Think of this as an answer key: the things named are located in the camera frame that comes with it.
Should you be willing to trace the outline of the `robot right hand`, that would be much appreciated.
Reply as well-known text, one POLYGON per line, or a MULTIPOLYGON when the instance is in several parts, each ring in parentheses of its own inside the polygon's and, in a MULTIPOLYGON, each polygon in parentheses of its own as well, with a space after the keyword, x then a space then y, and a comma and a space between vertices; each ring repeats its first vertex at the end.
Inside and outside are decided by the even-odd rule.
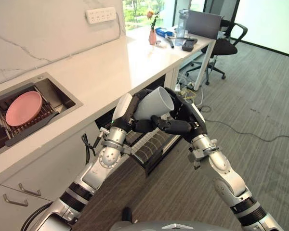
POLYGON ((198 135, 207 135, 207 127, 201 113, 195 105, 187 103, 182 96, 165 88, 174 104, 170 111, 171 120, 164 120, 156 115, 151 116, 152 124, 168 134, 181 135, 187 142, 198 135))

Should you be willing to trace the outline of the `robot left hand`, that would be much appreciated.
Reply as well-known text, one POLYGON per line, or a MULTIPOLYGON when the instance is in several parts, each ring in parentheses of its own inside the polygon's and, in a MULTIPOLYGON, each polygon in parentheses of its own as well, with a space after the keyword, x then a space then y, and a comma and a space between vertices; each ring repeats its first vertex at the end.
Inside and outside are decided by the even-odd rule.
POLYGON ((151 119, 135 119, 136 112, 140 101, 144 99, 152 90, 143 89, 131 95, 126 93, 121 96, 112 117, 111 127, 123 129, 125 132, 133 130, 140 133, 148 133, 154 131, 157 125, 151 119))

